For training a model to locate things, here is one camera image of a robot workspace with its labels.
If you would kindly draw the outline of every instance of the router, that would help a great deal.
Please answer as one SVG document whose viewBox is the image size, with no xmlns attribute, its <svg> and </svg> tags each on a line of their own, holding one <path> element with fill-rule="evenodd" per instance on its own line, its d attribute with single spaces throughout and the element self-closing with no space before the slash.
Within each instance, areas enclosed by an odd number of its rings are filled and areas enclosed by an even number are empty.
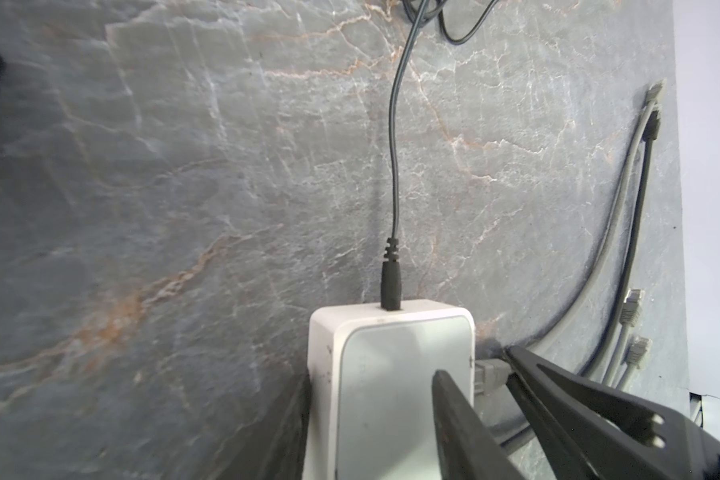
<svg viewBox="0 0 720 480">
<path fill-rule="evenodd" d="M 309 320 L 307 366 L 304 480 L 440 480 L 432 376 L 446 370 L 472 404 L 468 310 L 431 300 L 321 308 Z"/>
</svg>

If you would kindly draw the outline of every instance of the gray marble surface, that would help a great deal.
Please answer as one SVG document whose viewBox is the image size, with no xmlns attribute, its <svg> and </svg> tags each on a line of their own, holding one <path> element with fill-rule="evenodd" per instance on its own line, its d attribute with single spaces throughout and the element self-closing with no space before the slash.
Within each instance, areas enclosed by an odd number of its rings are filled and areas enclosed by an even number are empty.
<svg viewBox="0 0 720 480">
<path fill-rule="evenodd" d="M 482 3 L 446 7 L 454 34 Z M 0 1 L 0 478 L 212 478 L 305 363 L 309 314 L 378 300 L 408 29 L 394 0 Z M 398 108 L 405 296 L 469 308 L 480 356 L 543 334 L 660 78 L 633 392 L 687 408 L 670 0 L 500 0 L 458 48 L 423 30 Z M 514 459 L 550 475 L 536 445 Z"/>
</svg>

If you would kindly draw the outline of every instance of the cable strain relief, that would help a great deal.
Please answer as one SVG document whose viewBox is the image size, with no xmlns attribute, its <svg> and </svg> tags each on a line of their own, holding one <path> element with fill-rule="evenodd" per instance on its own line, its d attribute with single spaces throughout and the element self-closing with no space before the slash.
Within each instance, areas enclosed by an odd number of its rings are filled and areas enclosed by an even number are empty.
<svg viewBox="0 0 720 480">
<path fill-rule="evenodd" d="M 398 262 L 398 239 L 387 238 L 386 260 L 382 264 L 382 308 L 400 310 L 402 302 L 402 276 Z"/>
<path fill-rule="evenodd" d="M 390 236 L 387 238 L 387 244 L 389 244 L 389 246 L 384 248 L 384 250 L 387 251 L 387 253 L 384 254 L 384 258 L 391 262 L 398 261 L 400 259 L 400 255 L 398 255 L 398 239 Z"/>
</svg>

